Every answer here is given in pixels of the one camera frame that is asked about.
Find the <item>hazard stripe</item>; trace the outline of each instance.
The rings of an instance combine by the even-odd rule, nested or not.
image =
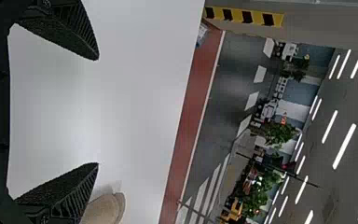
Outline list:
[[[247,23],[262,26],[282,27],[284,15],[281,13],[245,10],[229,7],[205,7],[203,18]]]

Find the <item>white floor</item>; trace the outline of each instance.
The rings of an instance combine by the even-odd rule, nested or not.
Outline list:
[[[97,161],[94,196],[123,191],[123,223],[158,223],[204,3],[83,2],[98,62],[10,32],[10,194]]]

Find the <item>beige object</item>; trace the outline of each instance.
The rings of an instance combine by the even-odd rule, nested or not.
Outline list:
[[[125,206],[124,194],[104,194],[89,203],[80,224],[118,224]]]

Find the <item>red stripe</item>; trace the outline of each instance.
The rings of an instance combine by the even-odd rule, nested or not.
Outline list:
[[[175,222],[176,202],[180,200],[185,184],[186,167],[196,141],[221,36],[222,31],[210,26],[204,43],[194,52],[159,224]]]

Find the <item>pole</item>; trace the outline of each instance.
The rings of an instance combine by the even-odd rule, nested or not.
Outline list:
[[[275,166],[272,166],[272,165],[266,166],[266,165],[263,164],[262,162],[255,161],[255,159],[250,158],[250,157],[248,157],[248,156],[246,156],[246,155],[243,155],[243,154],[240,153],[240,152],[236,152],[236,154],[239,155],[239,156],[242,156],[242,157],[244,157],[244,158],[246,158],[246,159],[248,159],[249,161],[256,162],[256,163],[260,164],[261,166],[266,167],[266,168],[268,168],[268,169],[277,170],[277,171],[279,171],[279,172],[287,173],[287,174],[290,175],[292,178],[294,178],[294,179],[296,179],[296,180],[299,180],[299,181],[301,181],[301,182],[304,182],[304,179],[298,177],[296,174],[287,172],[287,171],[283,170],[283,169],[280,168],[280,167],[275,167]],[[314,183],[311,183],[311,182],[309,182],[309,181],[307,181],[306,184],[311,185],[311,186],[313,186],[313,187],[315,187],[315,188],[317,188],[317,189],[320,188],[320,186],[318,186],[318,185],[316,185],[316,184],[314,184]]]

